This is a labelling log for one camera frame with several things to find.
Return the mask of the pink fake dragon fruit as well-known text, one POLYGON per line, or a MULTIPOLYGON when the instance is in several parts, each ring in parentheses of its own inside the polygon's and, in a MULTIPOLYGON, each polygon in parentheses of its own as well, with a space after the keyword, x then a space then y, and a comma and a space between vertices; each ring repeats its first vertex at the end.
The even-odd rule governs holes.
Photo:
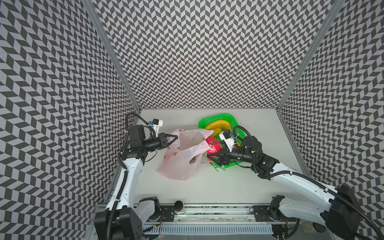
POLYGON ((205 153, 205 157, 206 157, 207 161, 210 163, 211 166, 213 166, 215 168, 215 170, 217 172, 219 171, 219 169, 225 171, 225 167, 220 167, 213 160, 208 158, 208 154, 214 154, 214 153, 221 152, 223 150, 222 144, 219 142, 218 139, 216 139, 214 137, 208 137, 205 140, 208 143, 208 145, 210 146, 210 149, 207 150, 205 153))

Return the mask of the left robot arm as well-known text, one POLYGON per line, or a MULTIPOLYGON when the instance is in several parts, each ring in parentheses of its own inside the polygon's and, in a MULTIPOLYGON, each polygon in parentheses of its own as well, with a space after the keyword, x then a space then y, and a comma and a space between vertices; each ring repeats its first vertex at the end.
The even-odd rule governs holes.
POLYGON ((144 198, 135 205, 135 192, 148 153, 170 147, 178 136, 158 134, 151 125, 148 129, 149 137, 146 137, 143 125, 135 125, 127 130, 118 157, 122 169, 116 188, 105 210, 97 213, 94 220, 100 240, 140 240, 145 235, 144 224, 147 221, 162 221, 159 199, 144 198))

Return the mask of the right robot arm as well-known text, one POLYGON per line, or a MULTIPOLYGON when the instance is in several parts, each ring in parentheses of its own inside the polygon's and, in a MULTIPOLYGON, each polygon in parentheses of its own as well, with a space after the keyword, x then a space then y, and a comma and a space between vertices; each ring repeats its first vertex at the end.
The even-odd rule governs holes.
POLYGON ((379 240, 384 238, 378 225, 362 211, 354 190, 347 185, 326 185, 287 167, 263 153, 262 144, 254 136, 242 139, 240 146, 233 138, 224 137, 223 141, 222 151, 207 155, 210 161, 220 167, 231 162, 249 163, 260 179, 282 184, 310 199, 310 202, 300 202, 275 196, 269 206, 274 221, 283 217, 306 220, 326 227, 344 240, 365 239, 358 233, 361 221, 365 221, 379 240))

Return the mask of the pink plastic bag peach print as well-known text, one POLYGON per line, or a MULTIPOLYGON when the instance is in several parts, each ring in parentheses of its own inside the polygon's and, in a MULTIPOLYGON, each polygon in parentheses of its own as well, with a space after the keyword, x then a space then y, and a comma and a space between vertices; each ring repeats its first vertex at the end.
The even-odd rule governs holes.
POLYGON ((213 132, 205 129, 173 131, 172 134, 179 138, 167 148, 164 161, 157 172, 172 180, 190 179, 196 170, 208 164, 205 153, 210 146, 205 139, 213 132))

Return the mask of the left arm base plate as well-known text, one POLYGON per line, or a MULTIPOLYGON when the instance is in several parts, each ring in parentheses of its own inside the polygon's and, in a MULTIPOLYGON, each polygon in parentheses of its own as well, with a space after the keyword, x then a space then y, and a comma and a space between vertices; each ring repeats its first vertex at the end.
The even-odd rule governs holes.
POLYGON ((161 205, 158 197, 141 199, 135 211, 143 223, 173 222, 175 217, 175 206, 161 205))

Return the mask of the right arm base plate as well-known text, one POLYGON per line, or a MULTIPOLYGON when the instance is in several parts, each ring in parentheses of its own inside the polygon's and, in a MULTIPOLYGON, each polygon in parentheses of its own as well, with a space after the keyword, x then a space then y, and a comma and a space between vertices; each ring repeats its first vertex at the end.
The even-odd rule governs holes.
POLYGON ((255 205, 249 208, 249 212, 255 217, 256 222, 296 222, 296 218, 288 218, 279 210, 279 206, 285 196, 272 197, 269 205, 255 205))

